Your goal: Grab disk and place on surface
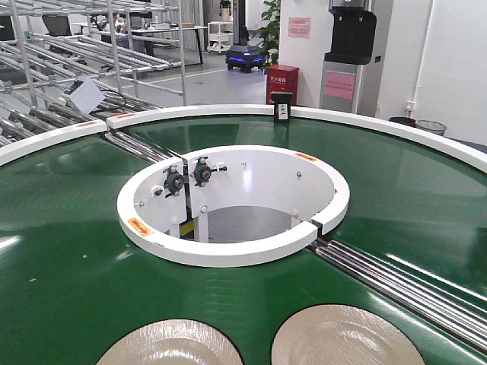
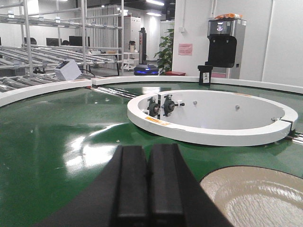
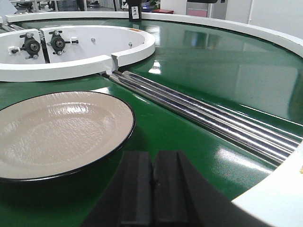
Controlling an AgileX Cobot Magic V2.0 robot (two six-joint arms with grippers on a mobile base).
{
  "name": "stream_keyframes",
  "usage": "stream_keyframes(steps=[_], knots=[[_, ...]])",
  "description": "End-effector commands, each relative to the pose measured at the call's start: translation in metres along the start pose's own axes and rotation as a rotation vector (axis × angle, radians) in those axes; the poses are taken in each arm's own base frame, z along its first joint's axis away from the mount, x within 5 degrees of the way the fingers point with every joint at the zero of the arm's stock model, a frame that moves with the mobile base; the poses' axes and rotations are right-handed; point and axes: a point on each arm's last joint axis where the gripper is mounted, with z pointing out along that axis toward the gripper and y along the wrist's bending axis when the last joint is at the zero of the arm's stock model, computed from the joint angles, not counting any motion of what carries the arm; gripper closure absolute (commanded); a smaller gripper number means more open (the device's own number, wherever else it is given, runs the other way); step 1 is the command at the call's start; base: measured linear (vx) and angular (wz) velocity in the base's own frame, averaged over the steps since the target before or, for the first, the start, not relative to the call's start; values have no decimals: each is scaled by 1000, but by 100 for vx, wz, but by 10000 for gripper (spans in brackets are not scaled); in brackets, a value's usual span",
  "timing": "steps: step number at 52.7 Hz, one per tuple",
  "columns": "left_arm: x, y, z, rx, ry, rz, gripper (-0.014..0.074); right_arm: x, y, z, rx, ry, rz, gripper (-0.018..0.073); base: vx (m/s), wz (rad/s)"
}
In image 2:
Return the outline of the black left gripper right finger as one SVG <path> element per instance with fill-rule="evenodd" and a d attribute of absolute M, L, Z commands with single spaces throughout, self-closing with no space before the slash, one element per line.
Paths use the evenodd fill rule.
<path fill-rule="evenodd" d="M 200 187 L 177 144 L 153 145 L 148 171 L 151 226 L 232 226 Z"/>

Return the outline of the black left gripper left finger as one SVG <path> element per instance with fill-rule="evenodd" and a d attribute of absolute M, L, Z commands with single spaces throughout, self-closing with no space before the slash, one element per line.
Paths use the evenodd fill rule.
<path fill-rule="evenodd" d="M 37 227 L 146 227 L 148 189 L 145 153 L 118 146 L 95 180 Z"/>

